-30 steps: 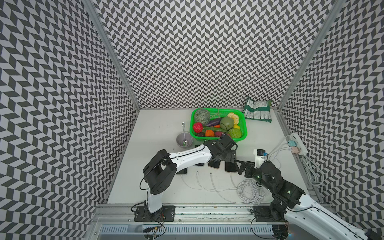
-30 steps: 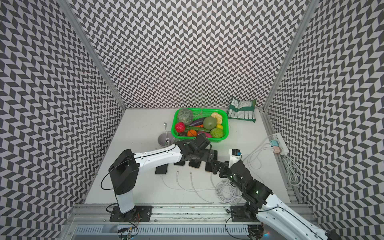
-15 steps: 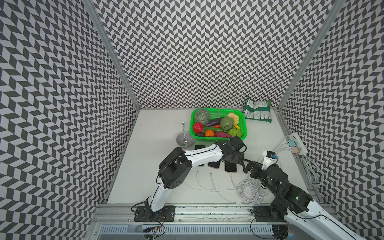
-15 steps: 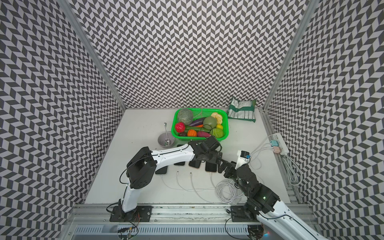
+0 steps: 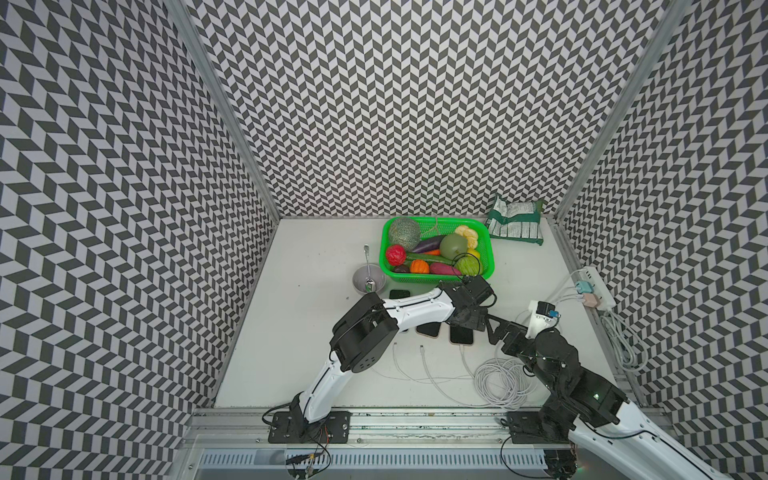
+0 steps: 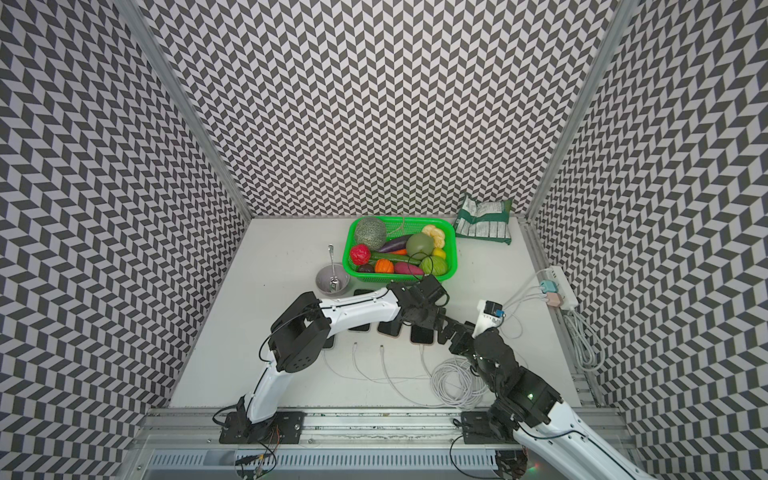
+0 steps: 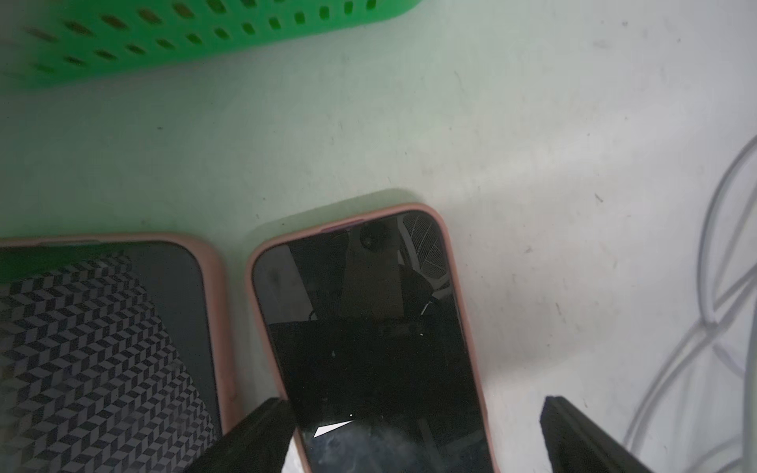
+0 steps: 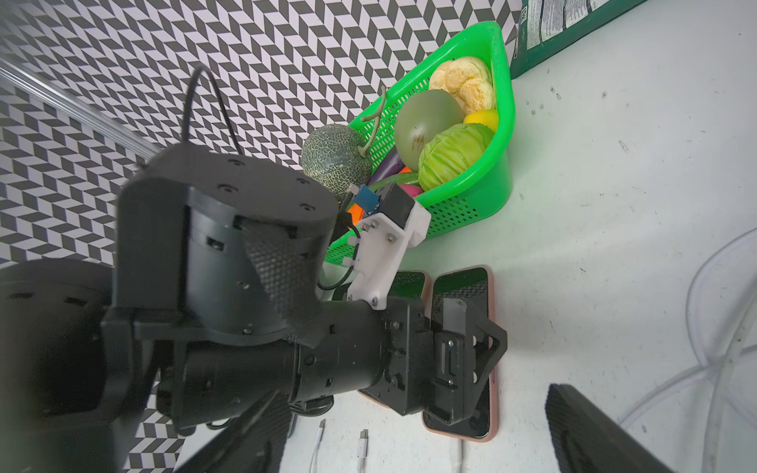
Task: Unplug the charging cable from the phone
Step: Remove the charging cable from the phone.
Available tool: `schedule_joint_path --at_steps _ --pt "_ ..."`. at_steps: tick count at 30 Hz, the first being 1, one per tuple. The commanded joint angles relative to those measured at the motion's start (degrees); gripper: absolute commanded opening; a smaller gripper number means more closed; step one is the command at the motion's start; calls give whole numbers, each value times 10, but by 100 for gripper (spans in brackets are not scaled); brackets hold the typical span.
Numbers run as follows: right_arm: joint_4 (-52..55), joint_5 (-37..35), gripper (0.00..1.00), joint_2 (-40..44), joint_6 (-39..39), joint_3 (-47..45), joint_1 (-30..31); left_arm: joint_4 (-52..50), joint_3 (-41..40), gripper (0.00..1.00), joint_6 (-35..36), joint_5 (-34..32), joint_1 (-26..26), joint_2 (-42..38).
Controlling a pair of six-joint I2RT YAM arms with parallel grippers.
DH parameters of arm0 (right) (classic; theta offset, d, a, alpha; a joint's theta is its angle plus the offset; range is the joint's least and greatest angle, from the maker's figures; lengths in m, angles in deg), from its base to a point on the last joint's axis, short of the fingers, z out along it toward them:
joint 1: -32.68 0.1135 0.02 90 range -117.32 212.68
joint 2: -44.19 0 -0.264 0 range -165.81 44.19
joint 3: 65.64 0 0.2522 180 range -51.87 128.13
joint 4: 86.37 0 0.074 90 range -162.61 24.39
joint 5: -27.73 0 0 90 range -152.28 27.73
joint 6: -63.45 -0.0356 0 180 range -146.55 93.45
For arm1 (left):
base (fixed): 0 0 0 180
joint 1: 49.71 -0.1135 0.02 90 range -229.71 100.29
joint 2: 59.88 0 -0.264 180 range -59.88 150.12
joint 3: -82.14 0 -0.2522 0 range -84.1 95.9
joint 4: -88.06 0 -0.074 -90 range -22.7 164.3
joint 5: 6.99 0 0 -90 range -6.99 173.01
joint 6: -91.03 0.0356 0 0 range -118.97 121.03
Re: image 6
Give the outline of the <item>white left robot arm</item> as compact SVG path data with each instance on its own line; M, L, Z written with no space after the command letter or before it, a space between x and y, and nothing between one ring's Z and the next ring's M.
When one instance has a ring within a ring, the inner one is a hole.
M439 330L437 319L449 299L432 275L413 284L392 282L345 298L319 299L312 292L301 294L270 327L263 343L268 352L260 357L265 369L245 400L245 417L252 425L272 419L292 375L318 359L329 337L364 324L397 319Z

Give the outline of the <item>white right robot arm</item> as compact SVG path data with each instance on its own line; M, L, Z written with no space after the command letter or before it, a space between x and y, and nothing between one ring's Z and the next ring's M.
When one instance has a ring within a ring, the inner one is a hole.
M469 361L493 393L486 418L491 435L539 455L569 479L650 479L603 439L560 393L523 367L494 324L442 318L438 339Z

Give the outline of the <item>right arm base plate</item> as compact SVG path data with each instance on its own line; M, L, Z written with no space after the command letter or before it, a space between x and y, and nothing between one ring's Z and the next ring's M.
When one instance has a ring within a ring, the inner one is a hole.
M460 415L462 438L469 445L511 444L512 440L499 436L491 426L486 411L463 411Z

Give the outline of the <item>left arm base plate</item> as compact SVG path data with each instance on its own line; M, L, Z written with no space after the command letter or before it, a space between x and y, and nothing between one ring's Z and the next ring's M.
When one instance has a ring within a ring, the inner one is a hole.
M253 423L244 413L229 412L221 427L220 444L298 444L306 414L278 411L271 418Z

